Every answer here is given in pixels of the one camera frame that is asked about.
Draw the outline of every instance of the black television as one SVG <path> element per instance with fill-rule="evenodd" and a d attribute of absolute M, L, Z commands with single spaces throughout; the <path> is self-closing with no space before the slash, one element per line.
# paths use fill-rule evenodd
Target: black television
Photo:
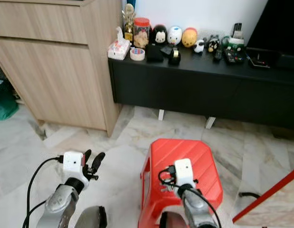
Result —
<path fill-rule="evenodd" d="M 253 51 L 272 66 L 294 68 L 293 0 L 268 0 L 247 44 Z"/>

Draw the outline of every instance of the marble floor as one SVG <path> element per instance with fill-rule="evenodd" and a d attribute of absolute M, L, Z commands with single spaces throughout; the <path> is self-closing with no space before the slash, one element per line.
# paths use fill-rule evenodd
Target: marble floor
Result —
<path fill-rule="evenodd" d="M 241 227 L 231 219 L 253 200 L 239 199 L 239 191 L 262 194 L 294 169 L 294 141 L 274 138 L 267 126 L 217 119 L 207 130 L 203 116 L 166 111 L 164 121 L 157 118 L 158 110 L 124 106 L 108 138 L 105 132 L 91 129 L 55 124 L 39 128 L 21 106 L 12 118 L 0 122 L 0 228 L 22 226 L 31 175 L 43 160 L 67 150 L 92 149 L 92 158 L 106 152 L 99 180 L 81 193 L 69 227 L 94 205 L 105 206 L 108 227 L 137 227 L 139 173 L 150 143 L 158 138 L 202 140 L 211 147 L 224 189 L 218 214 L 225 228 Z M 45 165 L 35 178 L 31 205 L 46 199 L 61 181 L 61 164 Z M 42 210 L 31 216 L 31 227 Z"/>

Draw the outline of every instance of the red plastic stool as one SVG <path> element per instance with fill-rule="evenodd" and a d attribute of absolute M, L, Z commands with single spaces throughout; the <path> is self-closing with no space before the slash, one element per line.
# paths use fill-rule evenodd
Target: red plastic stool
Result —
<path fill-rule="evenodd" d="M 158 228 L 161 213 L 166 207 L 182 205 L 172 191 L 161 191 L 158 173 L 178 159 L 191 160 L 196 185 L 215 209 L 223 199 L 223 189 L 210 148 L 201 141 L 158 139 L 151 144 L 144 163 L 142 179 L 142 204 L 138 228 Z"/>

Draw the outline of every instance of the green bag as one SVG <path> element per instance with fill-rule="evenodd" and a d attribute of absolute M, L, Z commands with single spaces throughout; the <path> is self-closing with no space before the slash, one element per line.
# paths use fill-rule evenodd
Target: green bag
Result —
<path fill-rule="evenodd" d="M 0 120 L 10 118 L 18 109 L 8 80 L 0 80 Z"/>

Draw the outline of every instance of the white wall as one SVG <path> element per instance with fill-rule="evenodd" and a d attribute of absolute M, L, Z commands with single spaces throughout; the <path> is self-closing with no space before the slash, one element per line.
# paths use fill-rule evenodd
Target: white wall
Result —
<path fill-rule="evenodd" d="M 152 26 L 194 27 L 199 38 L 215 32 L 229 35 L 233 25 L 241 22 L 247 43 L 266 3 L 267 0 L 136 0 L 135 12 L 137 17 L 150 19 Z"/>

